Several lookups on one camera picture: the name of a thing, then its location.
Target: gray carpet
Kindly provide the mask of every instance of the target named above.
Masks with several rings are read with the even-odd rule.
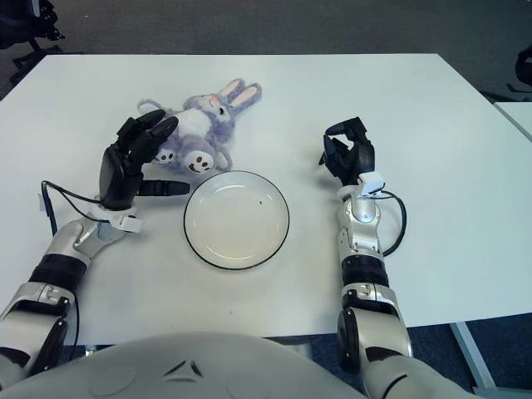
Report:
[[[55,0],[67,52],[169,54],[441,54],[478,90],[520,99],[516,54],[532,42],[527,0]],[[0,95],[11,59],[0,53]],[[532,315],[469,323],[503,387],[532,389]],[[415,354],[466,389],[471,379],[448,326],[410,330]],[[334,336],[311,338],[316,361],[345,381]]]

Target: pink inner ear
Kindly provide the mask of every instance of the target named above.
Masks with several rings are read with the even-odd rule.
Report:
[[[222,91],[219,93],[224,97],[227,97],[235,88],[239,85],[239,80],[230,82]]]
[[[237,97],[233,100],[233,102],[231,102],[231,105],[239,106],[244,101],[249,100],[255,94],[257,94],[257,87],[255,86],[248,87],[246,90],[242,91],[240,94],[237,95]]]

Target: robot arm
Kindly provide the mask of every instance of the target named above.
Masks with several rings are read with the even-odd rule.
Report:
[[[163,116],[163,111],[153,111],[122,126],[103,156],[101,200],[92,205],[89,218],[74,220],[54,234],[29,281],[0,314],[0,391],[55,366],[67,334],[65,318],[92,259],[126,232],[140,231],[134,197],[189,192],[186,183],[143,180],[142,165],[178,124],[174,117],[159,123]],[[49,207],[47,212],[55,221]]]
[[[353,143],[351,149],[329,137],[341,134]],[[412,358],[410,338],[384,267],[384,254],[390,251],[382,250],[377,234],[381,213],[376,201],[383,198],[385,182],[374,170],[375,151],[365,134],[359,118],[329,128],[320,160],[343,184],[337,193],[342,201],[337,219],[343,280],[339,362],[345,371],[362,374],[370,398],[474,397]]]

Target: chair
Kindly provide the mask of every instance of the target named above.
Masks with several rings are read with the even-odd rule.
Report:
[[[65,37],[54,27],[57,15],[48,0],[0,0],[0,49],[29,42],[33,52],[13,59],[18,71],[9,80],[15,86],[46,55],[62,54],[59,46],[39,47],[36,37],[56,41]]]

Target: white table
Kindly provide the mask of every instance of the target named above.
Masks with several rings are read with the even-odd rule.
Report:
[[[285,196],[284,246],[256,269],[218,270],[186,243],[186,198],[139,199],[142,233],[105,249],[87,273],[80,343],[197,330],[335,332],[340,184],[317,162],[325,129],[353,116],[408,208],[406,237],[387,259],[406,324],[532,310],[532,147],[437,55],[47,57],[0,104],[0,305],[50,240],[40,180],[95,192],[101,154],[139,99],[179,108],[238,76],[261,83],[264,98],[238,121],[234,168]],[[60,224],[76,217],[54,200]],[[400,218],[392,202],[382,205],[386,247]]]
[[[532,141],[532,102],[496,102],[494,105]]]

